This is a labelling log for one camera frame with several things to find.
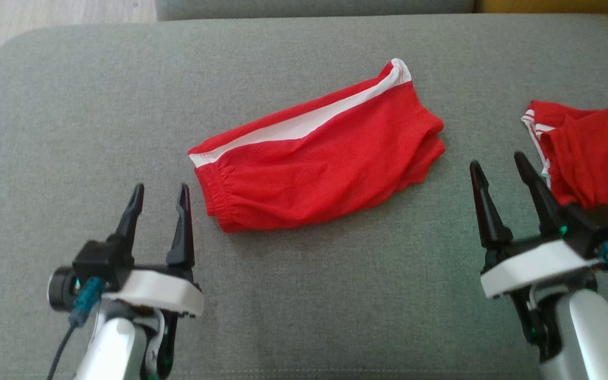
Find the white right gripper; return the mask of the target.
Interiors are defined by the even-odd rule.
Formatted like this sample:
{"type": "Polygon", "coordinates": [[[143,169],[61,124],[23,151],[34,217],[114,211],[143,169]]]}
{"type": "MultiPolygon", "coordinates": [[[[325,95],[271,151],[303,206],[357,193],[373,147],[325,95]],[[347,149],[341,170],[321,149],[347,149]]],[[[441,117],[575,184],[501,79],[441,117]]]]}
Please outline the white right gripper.
{"type": "MultiPolygon", "coordinates": [[[[514,161],[540,234],[565,235],[562,207],[547,183],[523,152],[515,152],[514,161]]],[[[511,298],[524,339],[538,348],[540,362],[601,362],[603,298],[595,271],[602,261],[581,257],[564,240],[536,237],[510,244],[513,233],[499,216],[478,161],[470,162],[470,177],[480,242],[489,249],[481,273],[485,296],[511,298]]]]}

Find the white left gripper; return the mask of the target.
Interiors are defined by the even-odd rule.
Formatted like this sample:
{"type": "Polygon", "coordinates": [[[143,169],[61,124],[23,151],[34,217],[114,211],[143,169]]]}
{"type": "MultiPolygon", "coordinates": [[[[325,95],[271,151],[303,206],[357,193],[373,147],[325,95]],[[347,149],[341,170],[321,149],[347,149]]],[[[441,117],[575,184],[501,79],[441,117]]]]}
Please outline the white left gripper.
{"type": "MultiPolygon", "coordinates": [[[[121,215],[114,235],[132,246],[143,209],[144,185],[138,183],[121,215]]],[[[166,264],[195,265],[191,198],[181,183],[178,219],[166,264]]],[[[134,270],[123,288],[104,294],[104,377],[169,378],[175,361],[178,321],[200,317],[204,295],[189,270],[181,275],[154,269],[134,270]]]]}

